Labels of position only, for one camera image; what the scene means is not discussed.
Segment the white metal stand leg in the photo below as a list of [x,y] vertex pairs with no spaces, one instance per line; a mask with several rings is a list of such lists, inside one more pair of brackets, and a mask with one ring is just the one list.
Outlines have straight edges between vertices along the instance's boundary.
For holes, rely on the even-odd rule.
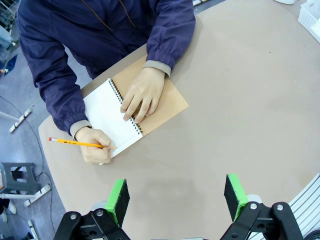
[[23,121],[33,112],[33,108],[29,107],[20,117],[15,117],[3,111],[0,111],[0,118],[10,120],[13,122],[13,125],[9,128],[8,132],[12,134]]
[[2,199],[13,199],[13,200],[24,200],[24,206],[29,207],[31,204],[36,202],[38,199],[43,197],[46,193],[49,193],[52,190],[50,184],[45,185],[35,194],[8,194],[0,193],[0,198]]

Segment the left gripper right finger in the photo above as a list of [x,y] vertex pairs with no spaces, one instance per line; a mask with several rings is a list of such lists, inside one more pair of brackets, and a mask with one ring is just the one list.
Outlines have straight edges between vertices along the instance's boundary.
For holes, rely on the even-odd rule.
[[291,207],[276,202],[271,207],[249,201],[236,174],[227,174],[224,197],[232,224],[223,240],[249,240],[252,233],[261,233],[265,240],[304,240]]

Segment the grey plastic stool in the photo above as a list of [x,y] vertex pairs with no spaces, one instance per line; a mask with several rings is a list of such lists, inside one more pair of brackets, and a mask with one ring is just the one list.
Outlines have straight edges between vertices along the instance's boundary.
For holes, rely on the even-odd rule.
[[0,194],[33,195],[41,189],[34,177],[34,163],[30,162],[0,162],[0,173],[3,186]]

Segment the person's left hand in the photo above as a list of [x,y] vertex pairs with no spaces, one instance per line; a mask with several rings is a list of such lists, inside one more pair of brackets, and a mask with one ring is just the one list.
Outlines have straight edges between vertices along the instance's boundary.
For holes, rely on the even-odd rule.
[[152,115],[158,106],[164,82],[164,71],[154,67],[144,67],[123,98],[120,108],[124,113],[123,119],[128,121],[137,112],[134,121],[139,124],[144,117]]

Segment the silver aluminium frame rail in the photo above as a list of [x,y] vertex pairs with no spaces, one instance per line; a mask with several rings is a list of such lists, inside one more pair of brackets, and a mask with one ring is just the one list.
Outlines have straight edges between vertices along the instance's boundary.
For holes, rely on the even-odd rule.
[[304,237],[320,230],[320,172],[289,205]]

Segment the person's right forearm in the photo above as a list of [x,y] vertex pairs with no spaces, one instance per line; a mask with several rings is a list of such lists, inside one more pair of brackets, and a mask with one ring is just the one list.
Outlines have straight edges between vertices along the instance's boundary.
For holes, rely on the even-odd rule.
[[34,86],[55,125],[75,136],[89,126],[77,76],[68,65],[64,46],[34,27],[19,24],[20,46],[31,70]]

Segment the brown spiral notebook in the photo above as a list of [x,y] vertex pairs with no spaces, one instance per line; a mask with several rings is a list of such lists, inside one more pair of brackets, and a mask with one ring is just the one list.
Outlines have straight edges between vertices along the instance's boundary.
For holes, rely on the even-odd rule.
[[134,119],[123,119],[124,115],[120,111],[123,97],[145,61],[146,57],[141,57],[84,97],[85,114],[92,127],[102,130],[111,139],[111,157],[115,157],[189,106],[174,84],[167,79],[157,109],[151,116],[140,124],[136,124]]

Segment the person's right hand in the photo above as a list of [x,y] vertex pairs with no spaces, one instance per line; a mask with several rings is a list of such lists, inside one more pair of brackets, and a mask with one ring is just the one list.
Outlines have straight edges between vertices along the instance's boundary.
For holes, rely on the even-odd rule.
[[78,130],[74,137],[81,143],[102,145],[102,148],[80,146],[83,158],[87,163],[107,164],[111,161],[111,140],[102,130],[86,126]]

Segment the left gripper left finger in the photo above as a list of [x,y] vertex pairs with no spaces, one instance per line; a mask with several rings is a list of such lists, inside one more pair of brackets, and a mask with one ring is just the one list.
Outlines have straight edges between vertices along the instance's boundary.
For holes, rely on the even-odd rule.
[[131,240],[122,229],[129,201],[127,180],[117,179],[106,202],[85,215],[66,212],[53,240]]

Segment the person's navy jacket torso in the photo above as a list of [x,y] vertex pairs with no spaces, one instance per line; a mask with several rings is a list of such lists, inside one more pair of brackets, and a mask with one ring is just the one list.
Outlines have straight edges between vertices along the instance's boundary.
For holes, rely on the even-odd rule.
[[17,16],[69,49],[92,78],[147,45],[156,20],[149,0],[21,0]]

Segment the white perforated plastic basket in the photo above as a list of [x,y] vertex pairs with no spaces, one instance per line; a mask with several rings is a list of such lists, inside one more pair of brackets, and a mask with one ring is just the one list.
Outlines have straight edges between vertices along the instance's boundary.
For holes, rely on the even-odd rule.
[[320,0],[300,5],[298,22],[320,43]]

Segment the person's left forearm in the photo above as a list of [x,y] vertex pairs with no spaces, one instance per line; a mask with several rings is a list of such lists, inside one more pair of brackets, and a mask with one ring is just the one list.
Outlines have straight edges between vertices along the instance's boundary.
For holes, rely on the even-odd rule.
[[196,19],[192,0],[148,0],[155,22],[146,43],[145,67],[156,68],[168,78],[188,49]]

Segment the yellow pencil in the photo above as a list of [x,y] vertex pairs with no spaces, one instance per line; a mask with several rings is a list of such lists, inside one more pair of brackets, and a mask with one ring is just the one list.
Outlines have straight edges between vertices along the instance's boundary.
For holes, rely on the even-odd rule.
[[95,147],[103,149],[104,146],[98,143],[87,143],[87,142],[79,142],[74,140],[66,140],[61,138],[49,137],[48,140],[54,143],[68,144],[68,145],[77,145],[77,146],[85,146],[85,147]]

